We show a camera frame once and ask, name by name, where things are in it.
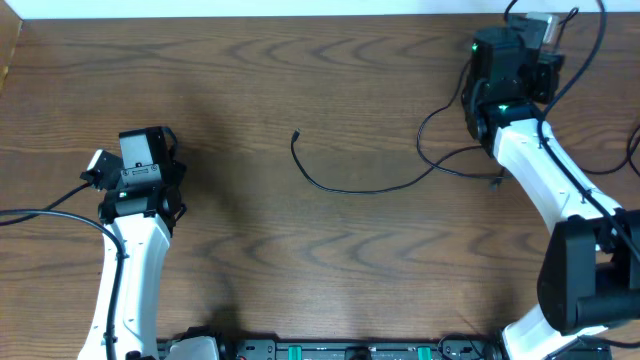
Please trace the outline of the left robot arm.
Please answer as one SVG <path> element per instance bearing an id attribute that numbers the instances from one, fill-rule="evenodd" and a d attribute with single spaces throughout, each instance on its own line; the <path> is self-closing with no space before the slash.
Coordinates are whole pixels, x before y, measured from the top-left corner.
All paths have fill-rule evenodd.
<path id="1" fill-rule="evenodd" d="M 97 150 L 81 177 L 105 193 L 98 217 L 105 229 L 96 308 L 82 359 L 218 359 L 220 342 L 189 333 L 160 344 L 158 296 L 173 229 L 185 213 L 179 186 L 186 167 L 168 127 L 122 132 L 118 155 Z"/>

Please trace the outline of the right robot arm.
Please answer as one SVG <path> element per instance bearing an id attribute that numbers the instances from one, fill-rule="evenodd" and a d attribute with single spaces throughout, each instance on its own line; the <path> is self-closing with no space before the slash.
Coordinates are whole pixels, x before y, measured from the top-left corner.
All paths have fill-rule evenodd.
<path id="1" fill-rule="evenodd" d="M 543 29 L 478 31 L 462 95 L 467 127 L 519 182 L 550 232 L 537 303 L 484 349 L 487 359 L 593 354 L 598 334 L 639 317 L 639 213 L 602 193 L 537 108 L 557 87 Z"/>

